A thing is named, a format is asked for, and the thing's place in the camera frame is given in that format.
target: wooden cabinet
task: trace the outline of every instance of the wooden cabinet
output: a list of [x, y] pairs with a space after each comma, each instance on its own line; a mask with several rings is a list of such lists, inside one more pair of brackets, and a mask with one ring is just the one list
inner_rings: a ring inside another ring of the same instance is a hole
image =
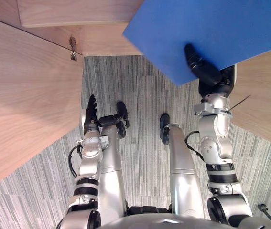
[[0, 180], [79, 124], [83, 58], [0, 22]]
[[[122, 32], [142, 2], [0, 0], [0, 180], [78, 125], [81, 54], [141, 54]], [[237, 77], [231, 104], [251, 97], [233, 123], [271, 141], [271, 52], [237, 64]]]

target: humanoid robot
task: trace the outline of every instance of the humanoid robot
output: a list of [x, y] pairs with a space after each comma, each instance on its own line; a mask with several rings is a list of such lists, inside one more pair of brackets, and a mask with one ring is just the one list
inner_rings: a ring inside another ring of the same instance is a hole
[[[57, 228], [61, 229], [156, 229], [271, 228], [271, 221], [252, 217], [231, 159], [228, 139], [231, 112], [228, 97], [235, 80], [234, 66], [219, 71], [204, 60], [191, 44], [185, 46], [187, 65], [199, 78], [201, 103], [194, 107], [200, 116], [200, 153], [187, 143], [178, 124], [168, 114], [160, 118], [160, 137], [170, 148], [170, 192], [168, 209], [152, 206], [129, 207], [125, 200], [118, 139], [129, 127], [123, 102], [117, 114], [97, 119], [95, 97], [91, 95], [83, 117], [84, 139], [77, 142], [82, 158], [76, 177], [74, 195], [67, 213]], [[203, 219], [203, 204], [198, 175], [189, 150], [206, 163], [207, 186], [213, 196], [207, 202], [211, 220]]]

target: wire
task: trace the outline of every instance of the wire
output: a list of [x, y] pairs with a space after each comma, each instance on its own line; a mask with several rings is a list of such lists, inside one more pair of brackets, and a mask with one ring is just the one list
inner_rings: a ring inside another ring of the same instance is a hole
[[72, 153], [75, 149], [78, 148], [78, 145], [76, 145], [74, 148], [71, 149], [71, 151], [69, 152], [69, 155], [68, 155], [68, 166], [69, 166], [69, 170], [70, 172], [72, 173], [73, 177], [76, 178], [77, 177], [77, 173], [74, 171], [74, 168], [73, 168], [73, 164], [72, 164]]
[[188, 144], [188, 142], [187, 142], [188, 138], [189, 138], [191, 135], [196, 134], [196, 133], [199, 133], [199, 131], [196, 130], [196, 131], [190, 132], [190, 133], [186, 136], [184, 142], [185, 142], [187, 148], [189, 148], [190, 150], [193, 150], [193, 151], [197, 154], [197, 156], [200, 157], [200, 159], [201, 159], [202, 161], [204, 161], [203, 156], [202, 156], [197, 150], [195, 150], [194, 148], [192, 148], [192, 147]]
[[234, 107], [238, 106], [239, 104], [241, 104], [242, 102], [244, 102], [246, 99], [248, 99], [250, 97], [250, 95], [248, 95], [246, 98], [244, 98], [242, 101], [240, 101], [238, 104], [234, 105], [230, 110], [232, 110]]
[[60, 229], [61, 224], [62, 224], [63, 218], [60, 220], [60, 222], [58, 223], [58, 225], [55, 227], [55, 229]]

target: gray carpet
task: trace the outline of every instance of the gray carpet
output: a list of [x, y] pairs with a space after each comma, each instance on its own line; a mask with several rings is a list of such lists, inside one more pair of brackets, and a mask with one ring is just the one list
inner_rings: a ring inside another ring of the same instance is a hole
[[[159, 117], [171, 115], [184, 133], [197, 130], [193, 105], [200, 101], [198, 81], [174, 86], [142, 56], [85, 58], [82, 105], [94, 93], [98, 116], [115, 113], [123, 100], [129, 112], [130, 129], [119, 141], [126, 197], [129, 205], [168, 207], [169, 148], [159, 139]], [[0, 182], [0, 228], [50, 229], [65, 214], [74, 178], [67, 154], [81, 138], [76, 128]], [[271, 143], [231, 125], [229, 136], [238, 178], [255, 216], [262, 216], [258, 203], [271, 214]], [[198, 136], [190, 142], [198, 148]], [[210, 196], [205, 164], [193, 155], [200, 175], [204, 206]], [[75, 166], [79, 158], [73, 157]]]

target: blue board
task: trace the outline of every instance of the blue board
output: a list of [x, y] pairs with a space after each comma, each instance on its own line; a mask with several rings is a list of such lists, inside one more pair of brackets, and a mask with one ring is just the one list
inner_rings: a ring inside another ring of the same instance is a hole
[[188, 42], [219, 69], [271, 50], [271, 0], [145, 0], [124, 35], [182, 85]]

